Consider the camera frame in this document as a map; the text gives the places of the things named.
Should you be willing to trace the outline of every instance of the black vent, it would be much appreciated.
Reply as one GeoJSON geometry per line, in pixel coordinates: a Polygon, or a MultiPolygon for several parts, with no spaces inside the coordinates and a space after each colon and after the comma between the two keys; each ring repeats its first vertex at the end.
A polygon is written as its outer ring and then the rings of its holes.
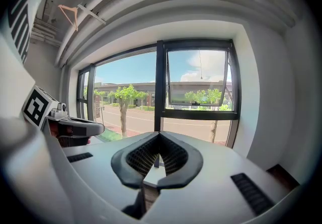
{"type": "Polygon", "coordinates": [[[274,206],[274,203],[244,173],[231,176],[231,179],[253,210],[256,216],[274,206]]]}
{"type": "Polygon", "coordinates": [[[73,156],[68,156],[67,159],[69,160],[70,163],[72,162],[78,162],[87,158],[93,157],[90,153],[84,153],[84,154],[77,154],[73,156]]]}
{"type": "Polygon", "coordinates": [[[28,0],[11,0],[8,6],[8,21],[12,39],[24,63],[27,58],[30,39],[28,0]]]}
{"type": "Polygon", "coordinates": [[[155,137],[130,152],[126,157],[126,162],[145,177],[155,162],[157,155],[158,145],[157,137],[155,137]]]}
{"type": "Polygon", "coordinates": [[[160,138],[160,155],[165,164],[166,175],[182,168],[188,160],[187,151],[165,137],[160,138]]]}

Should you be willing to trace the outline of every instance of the building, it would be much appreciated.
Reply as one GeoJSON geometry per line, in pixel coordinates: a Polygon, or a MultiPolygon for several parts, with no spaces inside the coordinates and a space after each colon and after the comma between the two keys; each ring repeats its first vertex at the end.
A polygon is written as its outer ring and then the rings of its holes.
{"type": "MultiPolygon", "coordinates": [[[[172,98],[176,98],[176,101],[185,101],[185,94],[187,92],[194,92],[208,89],[222,89],[223,81],[219,82],[171,82],[171,96],[172,98]]],[[[106,95],[110,92],[115,92],[119,87],[128,87],[130,84],[102,84],[102,83],[95,83],[94,87],[99,92],[103,91],[106,92],[106,95]]],[[[154,106],[154,98],[155,98],[155,83],[136,83],[132,84],[133,87],[139,92],[146,92],[147,98],[143,100],[144,106],[154,106]]],[[[227,82],[226,86],[232,95],[232,84],[231,82],[227,82]]],[[[226,92],[225,97],[229,100],[229,95],[226,92]]],[[[114,98],[108,98],[107,96],[103,96],[103,101],[110,101],[111,103],[118,103],[119,100],[114,98]]],[[[140,99],[134,99],[131,104],[135,104],[136,106],[141,106],[140,99]]]]}

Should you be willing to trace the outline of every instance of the sky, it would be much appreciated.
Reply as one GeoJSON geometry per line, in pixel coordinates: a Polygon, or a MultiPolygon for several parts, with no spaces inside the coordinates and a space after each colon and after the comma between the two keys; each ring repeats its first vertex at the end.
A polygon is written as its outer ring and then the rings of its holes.
{"type": "MultiPolygon", "coordinates": [[[[224,75],[224,55],[223,51],[214,50],[200,50],[200,53],[199,50],[169,52],[170,81],[221,81],[224,75]]],[[[150,52],[98,66],[96,68],[95,83],[133,84],[155,82],[155,61],[156,52],[150,52]]],[[[229,69],[227,81],[231,81],[229,69]]]]}

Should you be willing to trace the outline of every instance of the window frame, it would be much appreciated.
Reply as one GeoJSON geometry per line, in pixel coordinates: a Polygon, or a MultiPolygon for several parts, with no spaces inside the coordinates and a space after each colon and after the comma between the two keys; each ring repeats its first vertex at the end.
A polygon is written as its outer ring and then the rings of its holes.
{"type": "Polygon", "coordinates": [[[224,62],[224,76],[223,76],[223,81],[222,81],[222,89],[221,89],[221,96],[219,103],[183,103],[183,102],[172,102],[171,101],[171,80],[170,80],[170,64],[169,64],[169,52],[175,52],[175,51],[184,51],[184,50],[171,50],[169,51],[168,49],[166,50],[166,59],[167,59],[167,67],[166,67],[166,72],[167,72],[167,82],[168,85],[166,87],[167,92],[168,92],[168,97],[169,97],[169,105],[180,105],[180,106],[214,106],[214,107],[220,107],[223,103],[223,98],[225,96],[225,90],[227,89],[226,84],[227,84],[227,74],[228,74],[228,59],[229,59],[229,51],[223,51],[225,53],[225,62],[224,62]]]}
{"type": "MultiPolygon", "coordinates": [[[[155,68],[155,97],[154,97],[154,131],[163,130],[163,118],[178,118],[178,119],[192,119],[192,120],[231,120],[229,127],[229,134],[227,138],[226,146],[232,148],[234,139],[238,129],[240,107],[241,107],[241,83],[240,83],[240,72],[239,64],[237,60],[237,54],[232,39],[182,39],[182,40],[171,40],[162,41],[159,40],[154,44],[149,44],[133,49],[129,49],[114,55],[108,56],[102,60],[99,60],[89,66],[81,69],[78,72],[77,82],[77,116],[82,117],[82,105],[86,103],[88,109],[88,119],[94,120],[93,112],[93,99],[94,99],[94,80],[96,67],[102,64],[110,63],[126,57],[131,57],[139,54],[149,53],[156,51],[156,68],[155,68]],[[233,85],[234,101],[232,100],[234,109],[233,111],[189,111],[189,110],[176,110],[166,109],[166,88],[167,88],[167,51],[171,50],[223,50],[227,51],[230,71],[231,71],[231,82],[233,85]],[[88,81],[88,96],[87,99],[81,98],[80,92],[84,90],[84,81],[82,89],[82,74],[89,71],[88,81]]],[[[159,159],[156,160],[154,166],[158,167],[159,159]]]]}
{"type": "MultiPolygon", "coordinates": [[[[228,52],[228,58],[230,59],[230,71],[231,82],[233,85],[233,98],[234,110],[233,111],[189,111],[189,110],[176,110],[166,109],[166,101],[163,98],[163,108],[161,112],[162,117],[166,118],[179,118],[179,119],[193,119],[193,120],[238,120],[240,116],[240,96],[241,86],[239,77],[239,65],[237,61],[237,55],[233,41],[230,40],[213,40],[213,39],[189,39],[189,40],[176,40],[169,41],[163,44],[163,48],[160,48],[159,53],[162,57],[166,58],[167,52],[174,50],[223,50],[228,52]]],[[[165,64],[160,70],[159,75],[164,76],[163,82],[166,83],[168,65],[165,64]]]]}

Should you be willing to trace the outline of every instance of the pink hanger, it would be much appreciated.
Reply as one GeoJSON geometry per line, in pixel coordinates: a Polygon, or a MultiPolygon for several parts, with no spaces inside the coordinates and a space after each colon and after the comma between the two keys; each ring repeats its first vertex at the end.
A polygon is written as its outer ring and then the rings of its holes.
{"type": "Polygon", "coordinates": [[[58,6],[62,12],[64,13],[64,15],[67,17],[67,19],[69,20],[69,22],[71,23],[71,25],[75,28],[76,31],[78,31],[78,25],[77,25],[77,8],[69,8],[67,6],[64,6],[64,5],[59,5],[58,6]],[[74,17],[75,17],[75,25],[72,23],[72,21],[68,18],[68,16],[66,15],[66,13],[64,12],[63,9],[66,9],[66,10],[70,10],[70,11],[73,11],[74,12],[74,17]]]}

